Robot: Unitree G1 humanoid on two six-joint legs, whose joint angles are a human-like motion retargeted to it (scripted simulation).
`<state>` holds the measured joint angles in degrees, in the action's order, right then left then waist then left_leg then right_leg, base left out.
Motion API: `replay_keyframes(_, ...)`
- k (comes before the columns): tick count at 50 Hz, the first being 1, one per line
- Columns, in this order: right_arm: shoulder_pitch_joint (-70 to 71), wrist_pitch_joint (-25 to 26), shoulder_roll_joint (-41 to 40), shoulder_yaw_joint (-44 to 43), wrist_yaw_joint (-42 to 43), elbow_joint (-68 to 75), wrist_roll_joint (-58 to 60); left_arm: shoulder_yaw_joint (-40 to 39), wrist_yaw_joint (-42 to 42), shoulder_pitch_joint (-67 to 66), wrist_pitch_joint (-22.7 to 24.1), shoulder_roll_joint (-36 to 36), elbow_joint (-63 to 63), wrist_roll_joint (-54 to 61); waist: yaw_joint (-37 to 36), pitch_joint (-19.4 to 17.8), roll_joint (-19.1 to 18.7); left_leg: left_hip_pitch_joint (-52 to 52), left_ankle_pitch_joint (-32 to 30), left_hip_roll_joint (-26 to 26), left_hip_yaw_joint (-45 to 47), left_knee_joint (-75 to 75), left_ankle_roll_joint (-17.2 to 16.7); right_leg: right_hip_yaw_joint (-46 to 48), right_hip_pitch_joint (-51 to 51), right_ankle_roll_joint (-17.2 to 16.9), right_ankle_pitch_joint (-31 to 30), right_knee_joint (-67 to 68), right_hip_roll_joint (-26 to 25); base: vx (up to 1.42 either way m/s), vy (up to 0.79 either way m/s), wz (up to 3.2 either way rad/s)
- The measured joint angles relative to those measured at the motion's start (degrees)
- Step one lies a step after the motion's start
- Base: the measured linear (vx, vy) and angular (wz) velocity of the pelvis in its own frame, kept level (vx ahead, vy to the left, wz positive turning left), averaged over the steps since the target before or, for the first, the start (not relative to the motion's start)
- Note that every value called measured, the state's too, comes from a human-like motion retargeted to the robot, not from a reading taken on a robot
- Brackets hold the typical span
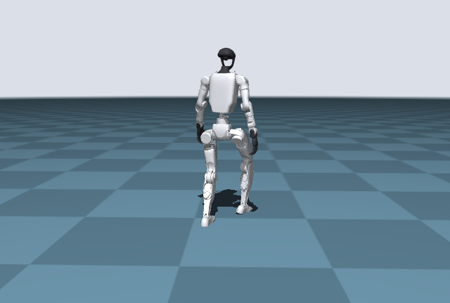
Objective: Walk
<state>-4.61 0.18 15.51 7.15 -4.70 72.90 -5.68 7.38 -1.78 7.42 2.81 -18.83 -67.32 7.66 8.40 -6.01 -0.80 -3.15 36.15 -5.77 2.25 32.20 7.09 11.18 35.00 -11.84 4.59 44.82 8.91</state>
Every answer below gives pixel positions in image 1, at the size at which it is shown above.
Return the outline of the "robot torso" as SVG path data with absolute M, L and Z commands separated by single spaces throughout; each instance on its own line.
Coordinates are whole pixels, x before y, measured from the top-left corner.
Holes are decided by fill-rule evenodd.
M 231 71 L 229 71 L 231 72 Z M 216 124 L 212 125 L 212 138 L 219 141 L 230 141 L 228 115 L 233 113 L 238 100 L 239 85 L 236 84 L 235 71 L 233 73 L 212 73 L 209 83 L 209 104 L 212 112 L 219 112 Z

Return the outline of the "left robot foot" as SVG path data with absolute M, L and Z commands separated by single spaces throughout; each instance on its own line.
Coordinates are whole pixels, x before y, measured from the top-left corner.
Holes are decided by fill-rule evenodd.
M 215 216 L 210 215 L 210 218 L 208 219 L 208 218 L 207 218 L 207 215 L 205 215 L 205 217 L 203 217 L 203 218 L 201 219 L 200 225 L 201 225 L 202 227 L 207 227 L 207 226 L 209 226 L 212 222 L 214 222 L 214 220 L 215 220 Z

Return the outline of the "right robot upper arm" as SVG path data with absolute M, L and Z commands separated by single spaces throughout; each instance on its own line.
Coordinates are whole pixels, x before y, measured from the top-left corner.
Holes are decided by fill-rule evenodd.
M 242 99 L 242 103 L 240 104 L 241 109 L 243 111 L 249 111 L 249 98 L 250 98 L 250 92 L 249 92 L 249 81 L 246 77 L 241 75 L 236 75 L 236 84 L 240 86 L 240 96 Z

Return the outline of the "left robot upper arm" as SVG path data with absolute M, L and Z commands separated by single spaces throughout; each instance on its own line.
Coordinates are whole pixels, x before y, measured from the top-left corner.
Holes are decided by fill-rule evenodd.
M 209 91 L 209 83 L 210 83 L 210 75 L 204 76 L 201 79 L 201 86 L 198 93 L 198 100 L 196 105 L 199 108 L 206 108 L 207 107 L 207 101 L 205 100 L 207 93 Z

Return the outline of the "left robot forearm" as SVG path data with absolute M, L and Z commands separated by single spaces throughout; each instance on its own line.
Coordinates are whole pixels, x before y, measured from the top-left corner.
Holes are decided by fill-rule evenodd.
M 204 108 L 199 108 L 197 105 L 195 106 L 195 111 L 196 111 L 196 124 L 199 123 L 200 124 L 200 128 L 205 124 L 204 123 L 204 112 L 205 109 Z

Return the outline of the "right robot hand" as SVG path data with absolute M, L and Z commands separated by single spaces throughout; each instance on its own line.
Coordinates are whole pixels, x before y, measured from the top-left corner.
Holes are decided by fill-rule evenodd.
M 258 141 L 257 141 L 257 136 L 258 134 L 255 134 L 255 131 L 253 129 L 250 130 L 250 137 L 252 138 L 252 152 L 249 155 L 254 155 L 257 152 L 257 146 L 258 146 Z

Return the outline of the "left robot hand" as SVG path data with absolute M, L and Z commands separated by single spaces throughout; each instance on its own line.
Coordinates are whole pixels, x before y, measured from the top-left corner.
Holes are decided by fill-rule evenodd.
M 199 143 L 202 143 L 202 141 L 201 141 L 201 139 L 200 139 L 200 136 L 201 136 L 201 134 L 205 131 L 205 130 L 203 129 L 204 125 L 200 128 L 200 124 L 197 123 L 196 126 L 197 126 L 196 128 L 198 129 L 198 130 L 197 130 L 198 142 L 199 142 Z

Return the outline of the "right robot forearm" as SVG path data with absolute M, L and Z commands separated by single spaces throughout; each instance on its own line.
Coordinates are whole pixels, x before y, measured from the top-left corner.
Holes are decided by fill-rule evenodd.
M 254 113 L 253 113 L 253 109 L 252 109 L 252 104 L 249 101 L 249 106 L 250 106 L 250 111 L 246 112 L 245 118 L 246 118 L 246 122 L 247 122 L 247 127 L 248 127 L 248 133 L 250 134 L 250 130 L 253 129 L 255 131 L 255 134 L 257 133 L 257 128 L 256 128 L 256 124 L 255 124 L 255 119 L 254 119 Z

